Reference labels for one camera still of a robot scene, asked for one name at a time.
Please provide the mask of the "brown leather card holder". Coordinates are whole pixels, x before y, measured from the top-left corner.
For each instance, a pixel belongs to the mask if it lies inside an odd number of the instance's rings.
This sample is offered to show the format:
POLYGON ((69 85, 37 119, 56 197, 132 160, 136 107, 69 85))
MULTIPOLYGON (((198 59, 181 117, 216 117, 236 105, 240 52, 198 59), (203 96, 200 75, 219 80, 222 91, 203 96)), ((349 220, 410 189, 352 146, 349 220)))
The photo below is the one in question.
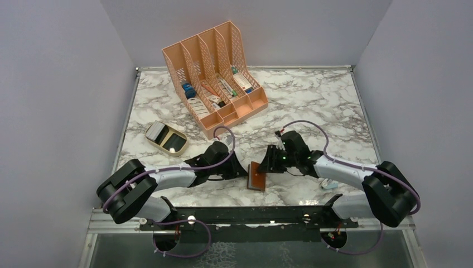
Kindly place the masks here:
POLYGON ((264 192, 266 190, 266 173, 260 173, 260 163, 252 161, 248 165, 247 189, 264 192))

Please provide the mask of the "stack of credit cards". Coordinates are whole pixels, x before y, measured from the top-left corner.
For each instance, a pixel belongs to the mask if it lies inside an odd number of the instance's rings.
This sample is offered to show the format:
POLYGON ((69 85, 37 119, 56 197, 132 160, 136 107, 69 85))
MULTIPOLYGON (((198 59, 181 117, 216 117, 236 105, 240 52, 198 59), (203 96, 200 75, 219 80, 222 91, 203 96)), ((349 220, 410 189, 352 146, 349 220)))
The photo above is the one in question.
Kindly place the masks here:
POLYGON ((154 121, 148 130, 145 132, 146 139, 154 142, 155 144, 160 145, 169 133, 169 126, 160 122, 154 121))

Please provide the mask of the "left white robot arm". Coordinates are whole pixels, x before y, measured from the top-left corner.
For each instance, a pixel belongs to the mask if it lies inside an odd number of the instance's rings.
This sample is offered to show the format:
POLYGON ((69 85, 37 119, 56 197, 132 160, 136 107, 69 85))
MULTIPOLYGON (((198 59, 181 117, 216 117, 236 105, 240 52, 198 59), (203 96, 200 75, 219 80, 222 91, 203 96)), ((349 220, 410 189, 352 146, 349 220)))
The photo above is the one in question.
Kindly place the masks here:
POLYGON ((169 229, 175 224, 177 210, 168 198, 153 197, 154 192, 247 175, 236 154, 226 144, 215 141, 204 153, 177 165, 146 170, 139 160, 129 160, 99 185, 96 194, 103 203, 104 213, 111 215, 116 224, 141 217, 169 229))

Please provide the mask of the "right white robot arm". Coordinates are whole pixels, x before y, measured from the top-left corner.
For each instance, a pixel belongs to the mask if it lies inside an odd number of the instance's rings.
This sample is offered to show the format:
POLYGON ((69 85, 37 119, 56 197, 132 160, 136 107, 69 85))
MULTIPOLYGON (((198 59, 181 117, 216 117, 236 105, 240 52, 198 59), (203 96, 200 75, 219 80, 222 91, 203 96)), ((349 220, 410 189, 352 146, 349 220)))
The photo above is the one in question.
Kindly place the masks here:
POLYGON ((320 150, 310 150, 296 131, 281 134, 278 145, 269 145, 259 173, 285 173, 297 168, 302 175, 331 179, 359 189, 340 196, 322 211, 322 221, 336 227, 348 218, 376 218, 396 227, 418 204, 419 196, 400 170, 389 161, 362 165, 337 160, 320 150))

